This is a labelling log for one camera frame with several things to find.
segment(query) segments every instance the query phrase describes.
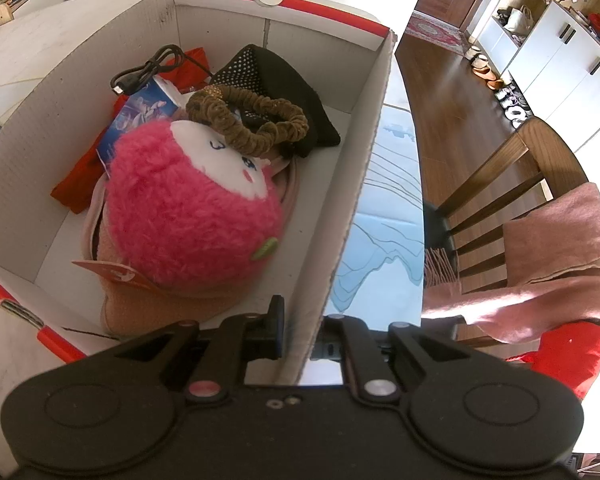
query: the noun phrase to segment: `black mesh fabric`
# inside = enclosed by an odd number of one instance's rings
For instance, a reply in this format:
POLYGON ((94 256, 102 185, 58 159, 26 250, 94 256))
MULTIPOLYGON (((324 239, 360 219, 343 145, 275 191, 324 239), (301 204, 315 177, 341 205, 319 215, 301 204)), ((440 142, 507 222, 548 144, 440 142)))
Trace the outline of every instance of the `black mesh fabric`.
MULTIPOLYGON (((266 48, 248 44, 216 72, 211 83, 245 88, 272 99, 287 99, 301 107, 309 130, 304 139, 281 146, 285 155, 307 156, 315 146, 337 146, 340 143, 340 136, 315 90, 288 62, 266 48)), ((251 130, 256 130, 266 121, 279 120, 261 117, 248 110, 240 110, 240 114, 244 125, 251 130)))

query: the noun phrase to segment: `plush toy face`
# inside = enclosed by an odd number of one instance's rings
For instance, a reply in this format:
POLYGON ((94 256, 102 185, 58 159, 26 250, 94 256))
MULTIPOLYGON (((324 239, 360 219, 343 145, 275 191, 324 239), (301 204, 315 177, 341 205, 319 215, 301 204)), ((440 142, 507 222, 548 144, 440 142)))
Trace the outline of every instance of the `plush toy face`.
POLYGON ((193 167, 219 186, 250 200, 267 196, 261 161, 227 146, 222 136, 209 126, 174 121, 171 133, 193 167))

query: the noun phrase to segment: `rug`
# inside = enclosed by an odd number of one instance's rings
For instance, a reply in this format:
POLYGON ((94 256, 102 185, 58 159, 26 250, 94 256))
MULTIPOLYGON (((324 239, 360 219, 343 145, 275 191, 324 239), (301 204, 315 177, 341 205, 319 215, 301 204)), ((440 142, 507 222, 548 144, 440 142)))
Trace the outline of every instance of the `rug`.
POLYGON ((463 56, 469 48, 464 34, 453 25, 441 22, 436 18, 427 16, 417 10, 413 11, 405 34, 415 36, 429 43, 446 48, 451 52, 463 56))

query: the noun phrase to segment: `pink scarf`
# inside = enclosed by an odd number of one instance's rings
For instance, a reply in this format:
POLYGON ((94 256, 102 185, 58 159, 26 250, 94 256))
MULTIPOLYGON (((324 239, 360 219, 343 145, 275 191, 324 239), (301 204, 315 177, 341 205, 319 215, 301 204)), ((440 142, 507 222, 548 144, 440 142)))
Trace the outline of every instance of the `pink scarf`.
POLYGON ((600 319, 600 192, 583 184, 504 224, 507 286, 460 294, 459 280, 429 279, 422 317, 463 316, 506 343, 538 339, 580 319, 600 319))

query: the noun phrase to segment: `cardboard box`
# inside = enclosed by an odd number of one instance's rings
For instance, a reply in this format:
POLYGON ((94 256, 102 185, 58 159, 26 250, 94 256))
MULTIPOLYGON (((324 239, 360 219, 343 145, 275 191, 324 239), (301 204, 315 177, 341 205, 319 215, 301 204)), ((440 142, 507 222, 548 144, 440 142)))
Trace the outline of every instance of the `cardboard box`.
MULTIPOLYGON (((98 12, 98 5, 113 0, 90 1, 98 12)), ((47 23, 52 9, 31 19, 47 23)), ((254 363, 248 377, 294 383, 310 354, 356 208, 395 43, 385 26, 323 4, 141 0, 69 52, 0 130, 0 304, 38 327, 38 339, 67 361, 116 343, 100 326, 104 294, 95 275, 71 264, 80 259, 84 216, 68 213, 49 192, 107 123, 110 106, 102 103, 115 99, 108 85, 112 74, 167 43, 204 47, 212 72, 248 43, 271 49, 318 92, 342 138, 340 146, 316 149, 299 161, 295 211, 251 296, 203 325, 264 312, 272 294, 281 294, 285 357, 254 363)))

